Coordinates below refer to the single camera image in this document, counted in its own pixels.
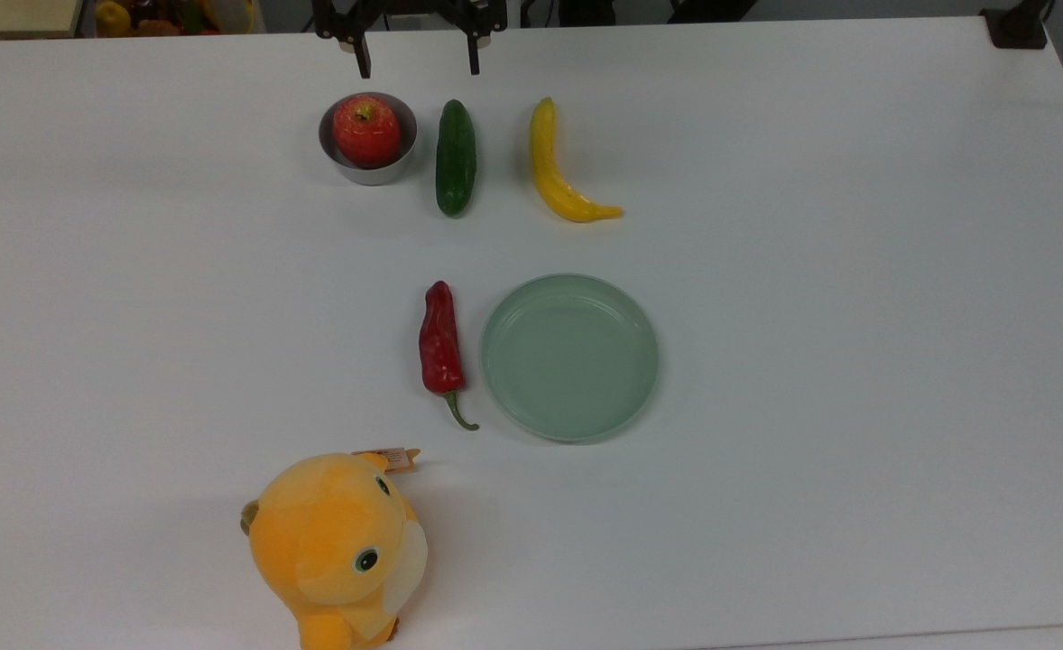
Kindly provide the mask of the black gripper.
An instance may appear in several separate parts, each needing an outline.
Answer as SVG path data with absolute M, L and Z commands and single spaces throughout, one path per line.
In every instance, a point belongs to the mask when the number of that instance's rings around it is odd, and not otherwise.
M 479 41 L 507 29 L 506 1 L 314 1 L 313 28 L 322 40 L 354 44 L 359 74 L 372 77 L 364 33 L 387 15 L 434 14 L 468 36 L 470 74 L 478 77 Z

